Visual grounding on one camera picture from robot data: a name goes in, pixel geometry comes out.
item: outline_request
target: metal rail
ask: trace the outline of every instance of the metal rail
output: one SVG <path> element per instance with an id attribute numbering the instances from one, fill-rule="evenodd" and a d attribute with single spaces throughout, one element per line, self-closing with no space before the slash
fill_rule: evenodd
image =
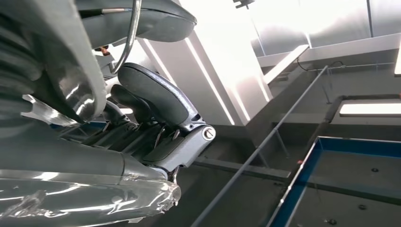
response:
<path id="1" fill-rule="evenodd" d="M 256 150 L 249 156 L 249 158 L 245 161 L 245 163 L 241 166 L 241 168 L 234 174 L 234 176 L 227 182 L 227 184 L 221 189 L 221 191 L 217 194 L 217 196 L 209 203 L 209 205 L 202 211 L 202 213 L 196 218 L 196 220 L 192 223 L 191 227 L 197 227 L 209 214 L 209 212 L 213 209 L 213 207 L 217 204 L 217 202 L 223 197 L 223 195 L 228 191 L 228 189 L 234 184 L 234 182 L 239 178 L 239 176 L 244 172 L 244 170 L 248 167 L 248 165 L 253 161 L 253 159 L 258 155 L 260 150 L 269 142 L 269 140 L 276 134 L 278 128 L 283 124 L 286 118 L 290 115 L 290 113 L 295 109 L 295 107 L 301 102 L 306 93 L 311 89 L 311 87 L 316 83 L 316 81 L 320 78 L 320 76 L 328 69 L 328 65 L 326 65 L 322 71 L 316 76 L 316 78 L 312 81 L 312 83 L 308 86 L 308 88 L 303 92 L 303 94 L 299 97 L 299 99 L 294 103 L 294 105 L 290 108 L 290 110 L 286 113 L 286 115 L 281 119 L 281 121 L 274 127 L 274 129 L 269 133 L 269 135 L 263 140 L 263 142 L 256 148 Z"/>
<path id="2" fill-rule="evenodd" d="M 127 60 L 128 55 L 131 52 L 132 46 L 134 45 L 135 36 L 138 29 L 139 24 L 139 15 L 140 15 L 140 6 L 142 4 L 142 0 L 134 0 L 132 4 L 132 13 L 130 19 L 130 29 L 128 31 L 127 42 L 125 43 L 124 50 L 121 54 L 120 59 L 118 60 L 117 64 L 114 65 L 113 63 L 109 64 L 110 72 L 112 74 L 116 74 L 122 64 L 124 64 L 125 60 Z"/>

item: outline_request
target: plastic protective cover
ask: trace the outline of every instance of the plastic protective cover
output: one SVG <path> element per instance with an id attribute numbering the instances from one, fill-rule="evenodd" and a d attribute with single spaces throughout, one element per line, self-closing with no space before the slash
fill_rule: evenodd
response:
<path id="1" fill-rule="evenodd" d="M 88 227 L 153 216 L 181 197 L 178 185 L 134 176 L 0 170 L 0 226 Z"/>

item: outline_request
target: gray plastic housing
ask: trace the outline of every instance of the gray plastic housing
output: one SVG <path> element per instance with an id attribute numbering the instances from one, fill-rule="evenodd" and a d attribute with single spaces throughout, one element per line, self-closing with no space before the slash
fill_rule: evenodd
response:
<path id="1" fill-rule="evenodd" d="M 132 0 L 77 0 L 78 10 L 132 8 Z M 126 38 L 132 11 L 82 19 L 92 47 Z M 177 42 L 192 32 L 196 18 L 171 0 L 142 0 L 137 37 L 159 42 Z"/>

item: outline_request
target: light fixture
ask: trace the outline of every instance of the light fixture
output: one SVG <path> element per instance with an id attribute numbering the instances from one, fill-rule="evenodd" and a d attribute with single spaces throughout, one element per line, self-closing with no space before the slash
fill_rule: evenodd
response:
<path id="1" fill-rule="evenodd" d="M 344 104 L 342 117 L 401 117 L 401 103 Z"/>
<path id="2" fill-rule="evenodd" d="M 205 66 L 203 65 L 201 59 L 199 58 L 198 53 L 196 53 L 195 48 L 193 47 L 191 41 L 188 38 L 185 38 L 185 42 L 188 45 L 189 50 L 191 51 L 196 63 L 199 65 L 200 70 L 202 71 L 203 75 L 205 76 L 207 82 L 209 83 L 210 87 L 212 88 L 213 93 L 215 94 L 218 102 L 220 103 L 221 107 L 223 108 L 224 113 L 226 114 L 228 120 L 232 125 L 235 125 L 233 118 L 231 117 L 230 112 L 228 111 L 226 105 L 223 102 L 223 99 L 221 98 L 220 94 L 218 93 L 216 87 L 214 86 L 208 72 L 206 71 Z"/>
<path id="3" fill-rule="evenodd" d="M 281 60 L 273 69 L 271 69 L 263 80 L 266 84 L 272 82 L 280 73 L 282 73 L 290 64 L 292 64 L 301 54 L 309 48 L 308 44 L 300 45 L 291 53 L 289 53 L 283 60 Z"/>
<path id="4" fill-rule="evenodd" d="M 120 110 L 121 110 L 121 112 L 123 114 L 131 114 L 131 113 L 133 113 L 132 109 L 130 109 L 130 108 L 120 108 Z"/>
<path id="5" fill-rule="evenodd" d="M 394 75 L 396 77 L 401 77 L 401 41 L 400 41 L 400 48 L 398 50 L 397 61 L 395 63 Z"/>

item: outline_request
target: cable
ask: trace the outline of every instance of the cable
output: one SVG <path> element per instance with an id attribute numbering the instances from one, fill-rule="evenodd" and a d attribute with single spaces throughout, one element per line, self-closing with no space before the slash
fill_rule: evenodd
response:
<path id="1" fill-rule="evenodd" d="M 310 69 L 310 70 L 305 69 L 305 68 L 302 67 L 302 65 L 299 63 L 299 58 L 296 59 L 296 62 L 298 63 L 298 66 L 299 66 L 301 69 L 303 69 L 304 71 L 318 70 L 318 69 Z M 340 63 L 341 66 L 345 66 L 345 64 L 344 64 L 342 61 L 334 61 L 334 62 L 332 62 L 332 63 L 329 65 L 329 67 L 333 66 L 335 63 Z"/>

